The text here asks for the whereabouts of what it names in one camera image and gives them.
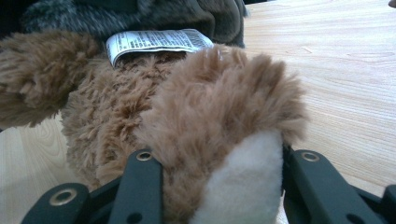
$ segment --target wooden table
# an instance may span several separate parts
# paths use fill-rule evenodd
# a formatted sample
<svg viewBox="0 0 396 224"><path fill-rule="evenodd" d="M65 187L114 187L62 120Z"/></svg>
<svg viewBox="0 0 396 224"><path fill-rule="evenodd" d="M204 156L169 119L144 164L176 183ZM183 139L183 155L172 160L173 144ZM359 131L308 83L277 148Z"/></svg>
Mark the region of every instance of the wooden table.
<svg viewBox="0 0 396 224"><path fill-rule="evenodd" d="M396 184L396 9L386 0L275 1L249 5L249 56L284 60L299 73L311 116L296 148L328 157L346 180L376 195ZM0 133L0 223L18 223L63 182L65 139L57 119Z"/></svg>

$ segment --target fabric tag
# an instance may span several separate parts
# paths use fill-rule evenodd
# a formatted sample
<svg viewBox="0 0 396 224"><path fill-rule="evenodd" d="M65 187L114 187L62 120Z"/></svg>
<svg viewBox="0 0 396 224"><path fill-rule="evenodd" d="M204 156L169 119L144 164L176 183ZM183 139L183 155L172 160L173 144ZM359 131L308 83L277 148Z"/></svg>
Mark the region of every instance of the fabric tag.
<svg viewBox="0 0 396 224"><path fill-rule="evenodd" d="M129 52L195 52L212 47L213 43L209 38L193 29L121 32L111 36L106 42L108 58L113 67L122 54Z"/></svg>

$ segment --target stuffed animal's body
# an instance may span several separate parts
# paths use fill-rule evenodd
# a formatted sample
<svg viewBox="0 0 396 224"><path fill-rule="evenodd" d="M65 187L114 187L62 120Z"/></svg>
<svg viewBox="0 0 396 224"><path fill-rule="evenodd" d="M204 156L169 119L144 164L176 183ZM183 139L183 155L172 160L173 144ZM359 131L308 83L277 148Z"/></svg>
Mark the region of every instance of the stuffed animal's body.
<svg viewBox="0 0 396 224"><path fill-rule="evenodd" d="M91 189L150 147L163 165L165 222L275 222L282 144L306 121L283 63L215 46L131 55L114 69L88 35L56 31L0 48L0 127L61 109L68 162Z"/></svg>

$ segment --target plush toy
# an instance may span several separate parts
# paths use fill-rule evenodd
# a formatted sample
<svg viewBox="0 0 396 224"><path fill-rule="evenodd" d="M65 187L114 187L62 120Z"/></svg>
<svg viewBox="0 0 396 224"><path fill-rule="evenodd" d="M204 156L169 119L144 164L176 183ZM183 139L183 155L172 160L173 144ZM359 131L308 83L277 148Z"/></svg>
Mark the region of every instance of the plush toy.
<svg viewBox="0 0 396 224"><path fill-rule="evenodd" d="M152 148L168 223L272 223L282 144L304 135L304 93L285 64L215 45L121 58L89 35L50 31L0 42L0 127L61 110L67 160L91 189Z"/></svg>

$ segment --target wood grain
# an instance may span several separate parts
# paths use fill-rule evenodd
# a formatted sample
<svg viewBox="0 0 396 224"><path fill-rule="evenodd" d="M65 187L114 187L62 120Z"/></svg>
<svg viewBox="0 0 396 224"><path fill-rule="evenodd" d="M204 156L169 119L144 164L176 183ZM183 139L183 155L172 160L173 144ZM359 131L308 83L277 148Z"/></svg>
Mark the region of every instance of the wood grain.
<svg viewBox="0 0 396 224"><path fill-rule="evenodd" d="M296 148L328 157L376 195L396 183L396 9L388 1L275 1L249 5L249 57L273 55L298 73L311 116ZM0 223L19 223L48 189L76 182L59 117L0 133ZM279 223L287 223L280 216Z"/></svg>

